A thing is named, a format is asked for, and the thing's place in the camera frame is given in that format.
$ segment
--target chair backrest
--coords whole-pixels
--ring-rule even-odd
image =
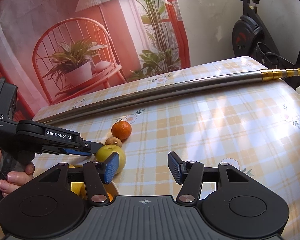
[[[51,104],[55,99],[55,94],[67,86],[64,77],[57,81],[57,75],[44,77],[56,63],[50,62],[48,58],[62,49],[58,42],[64,42],[70,45],[84,38],[90,38],[90,41],[96,41],[99,45],[108,45],[107,48],[101,49],[100,56],[95,56],[93,62],[108,61],[116,65],[115,57],[111,49],[112,40],[109,33],[99,22],[89,18],[71,18],[61,21],[49,28],[38,40],[32,54],[32,63],[38,76],[43,91]]]

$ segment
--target exercise bike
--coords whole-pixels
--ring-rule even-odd
[[[250,56],[269,69],[300,68],[300,51],[296,64],[280,56],[265,24],[258,15],[260,0],[240,0],[243,2],[243,15],[234,25],[232,46],[235,57]],[[294,90],[300,86],[300,76],[285,78]]]

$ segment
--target green apple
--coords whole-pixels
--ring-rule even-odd
[[[119,168],[115,173],[117,174],[123,170],[127,161],[124,151],[119,146],[117,145],[102,146],[96,153],[96,160],[99,162],[104,162],[106,158],[108,158],[113,152],[117,152],[119,154]]]

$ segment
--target plaid tablecloth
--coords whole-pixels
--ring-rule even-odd
[[[34,120],[154,86],[263,68],[249,57],[200,65],[48,106]],[[284,81],[195,93],[73,120],[61,127],[104,143],[118,120],[132,125],[132,134],[122,146],[126,166],[114,178],[121,195],[176,197],[180,186],[167,166],[170,151],[208,167],[227,162],[288,203],[290,218],[282,236],[300,239],[300,96]],[[34,159],[35,174],[59,162],[78,165],[87,161],[86,157],[43,154]],[[214,184],[203,184],[201,198],[214,190]]]

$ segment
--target table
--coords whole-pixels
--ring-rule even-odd
[[[44,107],[34,120],[71,109],[78,100],[84,105],[154,86],[264,68],[249,57],[213,62]],[[195,93],[73,120],[61,127],[81,133],[84,139],[105,142],[117,120],[132,125],[132,135],[122,145],[126,166],[114,178],[121,195],[176,197],[180,185],[167,167],[170,151],[208,167],[227,162],[288,203],[290,218],[282,236],[300,239],[300,96],[284,81]],[[35,175],[59,162],[79,165],[89,160],[43,154],[34,159]],[[201,198],[214,189],[212,183],[203,184]]]

